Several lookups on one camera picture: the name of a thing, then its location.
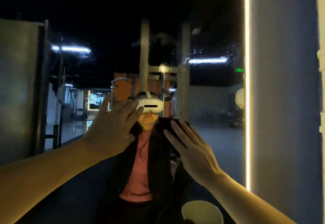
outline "black pants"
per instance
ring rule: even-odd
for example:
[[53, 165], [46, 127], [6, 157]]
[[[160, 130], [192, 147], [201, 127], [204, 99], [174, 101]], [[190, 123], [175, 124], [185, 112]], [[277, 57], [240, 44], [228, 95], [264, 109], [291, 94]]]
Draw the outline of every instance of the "black pants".
[[182, 224], [183, 218], [173, 205], [152, 201], [128, 202], [117, 198], [97, 213], [94, 224]]

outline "dark ceiling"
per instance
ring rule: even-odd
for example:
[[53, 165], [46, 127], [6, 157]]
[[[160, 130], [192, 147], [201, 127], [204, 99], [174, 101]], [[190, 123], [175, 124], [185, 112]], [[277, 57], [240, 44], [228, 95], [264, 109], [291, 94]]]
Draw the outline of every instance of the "dark ceiling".
[[[0, 0], [0, 16], [10, 19], [48, 19], [53, 41], [89, 46], [92, 57], [69, 56], [65, 61], [70, 80], [93, 87], [106, 86], [114, 72], [138, 72], [141, 18], [150, 32], [179, 36], [180, 24], [190, 21], [201, 33], [192, 41], [205, 57], [227, 54], [229, 45], [242, 41], [242, 0]], [[149, 63], [175, 61], [173, 46], [152, 46]], [[242, 57], [237, 56], [241, 64]], [[241, 81], [232, 65], [193, 66], [191, 84], [227, 86]]]

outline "black jacket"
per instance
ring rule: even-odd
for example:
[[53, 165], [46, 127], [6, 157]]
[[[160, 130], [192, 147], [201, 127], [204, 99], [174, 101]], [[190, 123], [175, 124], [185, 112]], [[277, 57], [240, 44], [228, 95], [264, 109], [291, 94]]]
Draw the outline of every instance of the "black jacket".
[[[151, 133], [148, 152], [148, 186], [153, 203], [162, 209], [173, 205], [173, 209], [180, 211], [181, 202], [191, 177], [180, 164], [177, 167], [173, 183], [170, 165], [171, 153], [174, 152], [177, 156], [179, 154], [163, 134], [164, 129], [171, 129], [170, 120], [170, 118], [159, 118]], [[136, 123], [130, 131], [136, 139], [119, 155], [115, 168], [107, 181], [107, 188], [99, 204], [97, 215], [100, 215], [101, 211], [105, 211], [105, 207], [119, 197], [128, 183], [135, 161], [138, 135], [141, 132], [142, 128]]]

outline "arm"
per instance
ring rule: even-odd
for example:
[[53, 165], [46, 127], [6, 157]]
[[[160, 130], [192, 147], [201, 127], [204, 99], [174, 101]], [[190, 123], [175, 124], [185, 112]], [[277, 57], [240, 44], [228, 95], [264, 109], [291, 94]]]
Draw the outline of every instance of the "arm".
[[107, 112], [107, 95], [82, 139], [0, 168], [0, 224], [13, 224], [59, 186], [94, 164], [123, 152], [143, 108], [123, 101]]
[[217, 164], [213, 152], [193, 127], [172, 121], [172, 128], [183, 146], [170, 132], [164, 131], [170, 143], [179, 151], [186, 171], [209, 190], [237, 224], [295, 224], [280, 211], [247, 191], [231, 179]]

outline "hand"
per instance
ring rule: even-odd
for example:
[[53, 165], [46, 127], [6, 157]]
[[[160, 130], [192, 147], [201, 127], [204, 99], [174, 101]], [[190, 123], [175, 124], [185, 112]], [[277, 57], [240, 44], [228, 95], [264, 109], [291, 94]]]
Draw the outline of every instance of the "hand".
[[131, 127], [143, 112], [138, 110], [138, 100], [118, 102], [112, 98], [112, 110], [107, 112], [111, 94], [106, 95], [96, 118], [86, 134], [81, 139], [86, 144], [86, 150], [97, 159], [104, 160], [122, 153], [135, 139], [129, 134]]
[[164, 134], [175, 149], [180, 153], [185, 170], [200, 185], [208, 188], [215, 177], [223, 173], [217, 164], [211, 147], [207, 145], [200, 135], [184, 121], [179, 122], [182, 129], [171, 121], [171, 125], [177, 136], [184, 143], [183, 146], [169, 131], [164, 130]]

